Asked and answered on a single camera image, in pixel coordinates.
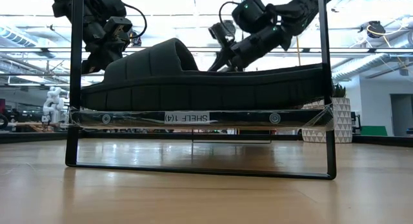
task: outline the duct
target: duct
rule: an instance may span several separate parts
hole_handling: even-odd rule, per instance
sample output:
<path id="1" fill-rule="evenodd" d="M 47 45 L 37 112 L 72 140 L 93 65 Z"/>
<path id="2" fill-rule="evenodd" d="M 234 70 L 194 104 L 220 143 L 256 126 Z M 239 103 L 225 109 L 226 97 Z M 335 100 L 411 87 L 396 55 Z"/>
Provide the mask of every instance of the duct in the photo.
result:
<path id="1" fill-rule="evenodd" d="M 13 63 L 14 63 L 13 61 L 10 61 L 10 60 L 7 60 L 7 59 L 1 59 L 1 58 L 0 58 L 0 61 L 5 62 L 5 63 L 7 63 L 8 65 L 13 65 Z M 24 66 L 24 65 L 21 65 L 21 64 L 18 64 L 18 63 L 16 63 L 15 66 L 18 67 L 18 68 L 25 69 L 25 70 L 26 70 L 26 73 L 27 73 L 28 71 L 29 71 L 29 73 L 30 73 L 30 71 L 33 70 L 33 68 L 30 68 L 29 66 Z"/>
<path id="2" fill-rule="evenodd" d="M 14 66 L 10 63 L 6 63 L 4 61 L 0 61 L 0 70 L 3 72 L 13 73 L 13 74 L 27 74 L 26 70 L 19 68 L 18 66 Z"/>
<path id="3" fill-rule="evenodd" d="M 413 31 L 395 38 L 390 44 L 394 48 L 413 48 Z M 391 60 L 393 60 L 393 58 L 387 53 L 372 54 L 362 59 L 352 59 L 347 63 L 333 68 L 332 79 L 338 81 L 348 79 L 383 63 L 388 63 Z"/>
<path id="4" fill-rule="evenodd" d="M 377 78 L 377 77 L 379 77 L 379 76 L 382 76 L 382 75 L 385 75 L 385 74 L 388 74 L 388 73 L 391 73 L 391 72 L 396 72 L 396 71 L 399 71 L 401 76 L 408 76 L 408 74 L 407 74 L 407 75 L 403 75 L 402 70 L 405 69 L 405 67 L 409 67 L 409 66 L 412 66 L 412 65 L 413 65 L 413 63 L 409 63 L 409 64 L 407 64 L 407 65 L 398 65 L 398 66 L 396 66 L 396 67 L 394 67 L 394 68 L 389 68 L 389 69 L 383 70 L 383 71 L 381 71 L 381 72 L 377 72 L 377 73 L 375 73 L 375 74 L 366 76 L 366 79 Z"/>
<path id="5" fill-rule="evenodd" d="M 0 37 L 3 37 L 5 39 L 8 39 L 12 41 L 13 43 L 17 43 L 18 45 L 24 46 L 24 47 L 36 47 L 37 46 L 37 41 L 34 39 L 30 39 L 27 36 L 24 36 L 23 34 L 20 34 L 17 31 L 13 31 L 11 28 L 8 27 L 3 27 L 0 26 Z M 55 55 L 51 54 L 50 52 L 41 52 L 41 53 L 36 53 L 39 56 L 45 56 L 47 58 L 53 58 Z"/>

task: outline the shelf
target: shelf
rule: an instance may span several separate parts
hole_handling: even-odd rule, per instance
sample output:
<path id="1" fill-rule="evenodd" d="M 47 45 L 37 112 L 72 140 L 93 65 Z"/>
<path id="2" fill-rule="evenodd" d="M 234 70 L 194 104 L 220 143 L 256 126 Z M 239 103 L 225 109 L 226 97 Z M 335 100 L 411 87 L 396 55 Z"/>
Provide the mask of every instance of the shelf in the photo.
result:
<path id="1" fill-rule="evenodd" d="M 275 129 L 326 127 L 333 123 L 331 109 L 97 112 L 72 110 L 72 124 L 82 128 L 246 128 Z"/>

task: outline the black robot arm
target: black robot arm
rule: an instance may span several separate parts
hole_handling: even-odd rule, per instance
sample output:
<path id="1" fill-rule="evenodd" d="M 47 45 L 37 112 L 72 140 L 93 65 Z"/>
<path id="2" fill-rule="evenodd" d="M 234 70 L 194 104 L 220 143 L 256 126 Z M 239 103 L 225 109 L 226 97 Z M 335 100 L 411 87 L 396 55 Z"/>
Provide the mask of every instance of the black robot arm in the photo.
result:
<path id="1" fill-rule="evenodd" d="M 72 22 L 72 0 L 54 0 L 53 12 L 55 17 L 66 16 Z M 83 41 L 90 55 L 82 62 L 82 74 L 104 70 L 122 58 L 132 28 L 125 17 L 122 0 L 85 0 Z"/>
<path id="2" fill-rule="evenodd" d="M 216 72 L 225 65 L 230 71 L 243 71 L 278 46 L 288 50 L 292 36 L 301 34 L 317 13 L 318 0 L 292 0 L 285 5 L 266 6 L 261 0 L 243 1 L 234 9 L 232 17 L 250 36 L 237 43 L 225 38 L 224 25 L 212 26 L 209 29 L 212 37 L 218 40 L 222 49 L 208 71 Z"/>

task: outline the door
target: door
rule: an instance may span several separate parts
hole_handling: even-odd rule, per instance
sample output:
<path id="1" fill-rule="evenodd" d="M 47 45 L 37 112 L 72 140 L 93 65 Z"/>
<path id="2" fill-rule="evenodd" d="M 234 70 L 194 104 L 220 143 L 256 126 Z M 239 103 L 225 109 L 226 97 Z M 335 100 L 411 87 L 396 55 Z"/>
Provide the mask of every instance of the door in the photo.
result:
<path id="1" fill-rule="evenodd" d="M 413 95 L 390 95 L 392 101 L 392 124 L 395 136 L 408 136 L 407 128 L 413 127 Z"/>

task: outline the black slide sandal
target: black slide sandal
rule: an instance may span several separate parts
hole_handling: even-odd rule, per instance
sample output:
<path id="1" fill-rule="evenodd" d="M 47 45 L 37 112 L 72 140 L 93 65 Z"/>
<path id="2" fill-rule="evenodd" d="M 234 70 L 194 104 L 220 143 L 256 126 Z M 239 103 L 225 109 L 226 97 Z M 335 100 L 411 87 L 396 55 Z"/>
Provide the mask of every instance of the black slide sandal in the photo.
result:
<path id="1" fill-rule="evenodd" d="M 170 39 L 111 63 L 103 82 L 82 88 L 98 111 L 286 109 L 323 98 L 321 64 L 259 72 L 200 72 Z"/>

